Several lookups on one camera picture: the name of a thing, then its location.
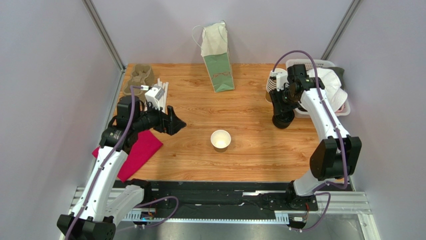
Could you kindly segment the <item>brown paper coffee cup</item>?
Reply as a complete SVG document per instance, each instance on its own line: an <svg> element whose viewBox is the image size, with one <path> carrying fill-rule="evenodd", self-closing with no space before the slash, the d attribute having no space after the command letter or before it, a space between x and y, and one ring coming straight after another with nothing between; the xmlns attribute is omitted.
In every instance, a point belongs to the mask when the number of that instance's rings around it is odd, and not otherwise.
<svg viewBox="0 0 426 240"><path fill-rule="evenodd" d="M216 130L210 136L210 142L216 152L225 152L232 141L231 135L226 130Z"/></svg>

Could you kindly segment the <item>stack of pulp cup carriers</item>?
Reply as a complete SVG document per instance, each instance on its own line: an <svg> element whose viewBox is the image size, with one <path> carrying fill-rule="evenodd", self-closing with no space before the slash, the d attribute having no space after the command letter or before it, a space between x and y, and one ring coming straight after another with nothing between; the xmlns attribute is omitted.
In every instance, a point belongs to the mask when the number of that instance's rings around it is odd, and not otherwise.
<svg viewBox="0 0 426 240"><path fill-rule="evenodd" d="M156 82L157 80L152 66L149 64L137 63L131 68L130 79L125 82L122 93L125 96L130 96L130 86L152 87Z"/></svg>

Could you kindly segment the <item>green white paper bag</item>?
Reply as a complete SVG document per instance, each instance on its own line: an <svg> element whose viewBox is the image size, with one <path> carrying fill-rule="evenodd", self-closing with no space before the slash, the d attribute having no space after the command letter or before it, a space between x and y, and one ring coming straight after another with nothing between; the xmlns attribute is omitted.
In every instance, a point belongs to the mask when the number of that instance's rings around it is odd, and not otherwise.
<svg viewBox="0 0 426 240"><path fill-rule="evenodd" d="M192 40L200 49L213 90L216 93L235 89L230 63L229 37L224 20L191 31Z"/></svg>

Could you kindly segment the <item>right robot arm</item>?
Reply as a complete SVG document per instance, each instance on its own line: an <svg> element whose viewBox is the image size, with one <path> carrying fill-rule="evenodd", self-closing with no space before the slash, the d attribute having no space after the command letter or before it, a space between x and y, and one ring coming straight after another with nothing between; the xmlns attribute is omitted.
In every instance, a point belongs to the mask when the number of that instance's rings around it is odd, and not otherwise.
<svg viewBox="0 0 426 240"><path fill-rule="evenodd" d="M285 203L291 209L300 209L313 202L316 191L333 185L345 189L349 176L355 171L362 142L351 136L342 126L326 98L326 91L318 77L306 72L291 74L271 71L269 79L275 89L269 91L273 105L272 123L279 129L290 126L295 118L293 110L303 104L316 129L319 144L309 160L309 170L291 181L286 189Z"/></svg>

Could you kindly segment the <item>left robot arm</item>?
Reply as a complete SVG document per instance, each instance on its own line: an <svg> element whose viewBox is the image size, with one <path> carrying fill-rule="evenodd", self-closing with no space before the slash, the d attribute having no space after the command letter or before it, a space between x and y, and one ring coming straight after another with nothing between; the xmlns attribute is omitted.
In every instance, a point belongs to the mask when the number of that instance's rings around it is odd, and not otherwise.
<svg viewBox="0 0 426 240"><path fill-rule="evenodd" d="M135 96L122 97L117 113L102 133L94 169L78 202L68 214L62 214L57 227L67 240L112 240L117 226L137 205L144 205L151 194L151 184L134 179L113 201L108 198L118 173L127 160L138 134L154 129L170 136L186 127L172 106L167 112L151 104L146 111Z"/></svg>

